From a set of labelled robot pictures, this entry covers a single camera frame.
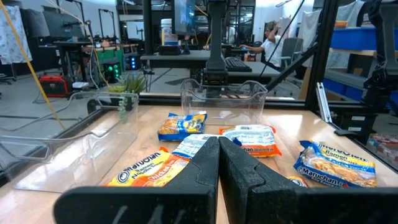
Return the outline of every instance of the white shirt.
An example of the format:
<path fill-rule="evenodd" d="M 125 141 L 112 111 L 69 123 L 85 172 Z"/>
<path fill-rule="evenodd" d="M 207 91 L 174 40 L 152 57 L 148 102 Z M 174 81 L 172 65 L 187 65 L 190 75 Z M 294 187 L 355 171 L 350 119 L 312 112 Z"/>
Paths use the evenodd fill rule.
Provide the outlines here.
<path fill-rule="evenodd" d="M 272 52 L 274 51 L 276 45 L 278 44 L 278 41 L 280 40 L 280 36 L 276 35 L 275 36 L 275 43 L 272 43 L 268 39 L 262 43 L 261 48 L 266 51 L 266 61 L 268 62 L 269 57 L 272 55 Z M 282 55 L 282 48 L 284 46 L 284 41 L 282 40 L 275 51 L 274 55 L 272 56 L 271 60 L 269 61 L 270 63 L 273 63 L 276 67 L 280 67 L 280 56 Z"/>

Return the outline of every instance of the maruchan ramen package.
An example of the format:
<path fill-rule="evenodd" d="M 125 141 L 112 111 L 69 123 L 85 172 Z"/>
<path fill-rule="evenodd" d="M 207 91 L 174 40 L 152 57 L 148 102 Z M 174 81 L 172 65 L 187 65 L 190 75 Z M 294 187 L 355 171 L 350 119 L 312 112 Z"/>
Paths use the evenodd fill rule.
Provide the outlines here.
<path fill-rule="evenodd" d="M 170 113 L 157 132 L 159 140 L 182 141 L 191 134 L 203 134 L 206 119 L 206 112 L 187 116 Z"/>
<path fill-rule="evenodd" d="M 282 155 L 275 143 L 274 133 L 273 127 L 262 124 L 220 128 L 220 134 L 254 157 Z"/>
<path fill-rule="evenodd" d="M 304 178 L 301 178 L 301 177 L 288 177 L 288 179 L 291 180 L 293 183 L 301 186 L 301 187 L 308 187 L 308 184 L 304 180 Z"/>
<path fill-rule="evenodd" d="M 108 187 L 163 187 L 189 163 L 188 160 L 170 154 L 166 148 L 127 167 Z"/>
<path fill-rule="evenodd" d="M 210 137 L 220 137 L 215 134 L 191 134 L 173 151 L 173 155 L 191 160 Z"/>
<path fill-rule="evenodd" d="M 377 187 L 373 162 L 318 142 L 300 143 L 305 149 L 294 168 L 303 176 L 330 187 Z"/>

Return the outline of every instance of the keyboard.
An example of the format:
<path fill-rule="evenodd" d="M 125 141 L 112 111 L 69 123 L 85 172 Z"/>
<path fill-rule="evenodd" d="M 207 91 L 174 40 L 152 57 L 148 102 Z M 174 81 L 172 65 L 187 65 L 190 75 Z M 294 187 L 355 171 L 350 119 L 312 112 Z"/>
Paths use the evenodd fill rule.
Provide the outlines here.
<path fill-rule="evenodd" d="M 227 58 L 225 64 L 229 72 L 252 72 L 251 67 L 237 58 Z"/>

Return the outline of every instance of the person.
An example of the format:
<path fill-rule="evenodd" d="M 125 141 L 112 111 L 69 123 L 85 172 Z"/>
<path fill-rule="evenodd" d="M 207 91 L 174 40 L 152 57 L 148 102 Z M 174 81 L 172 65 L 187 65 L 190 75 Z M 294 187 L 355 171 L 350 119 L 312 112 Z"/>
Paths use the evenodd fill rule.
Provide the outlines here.
<path fill-rule="evenodd" d="M 266 39 L 266 41 L 264 41 L 264 43 L 262 43 L 262 45 L 260 47 L 251 47 L 251 46 L 247 46 L 247 45 L 241 45 L 240 47 L 245 47 L 256 54 L 259 54 L 263 50 L 265 50 L 267 66 L 270 66 L 271 68 L 280 71 L 281 61 L 279 58 L 282 55 L 282 48 L 283 48 L 284 43 L 282 40 L 277 47 L 277 44 L 278 44 L 279 40 L 281 39 L 281 36 L 278 35 L 278 30 L 279 30 L 279 26 L 275 21 L 269 22 L 266 26 L 266 31 L 264 33 L 266 35 L 267 39 Z M 276 47 L 277 47 L 277 50 L 275 51 L 272 58 L 269 60 L 270 56 L 272 55 L 272 53 Z"/>

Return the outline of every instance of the clear acrylic container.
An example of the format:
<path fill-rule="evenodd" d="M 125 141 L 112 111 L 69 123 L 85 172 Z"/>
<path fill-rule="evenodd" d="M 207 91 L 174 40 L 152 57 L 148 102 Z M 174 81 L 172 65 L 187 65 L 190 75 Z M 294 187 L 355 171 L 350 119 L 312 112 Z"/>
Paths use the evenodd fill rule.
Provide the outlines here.
<path fill-rule="evenodd" d="M 62 193 L 98 185 L 137 138 L 136 94 L 75 93 L 54 107 L 65 129 L 52 113 L 0 125 L 1 170 L 17 189 Z"/>
<path fill-rule="evenodd" d="M 259 124 L 267 92 L 255 81 L 235 86 L 204 86 L 188 79 L 181 86 L 182 111 L 184 115 L 206 111 L 206 124 Z"/>

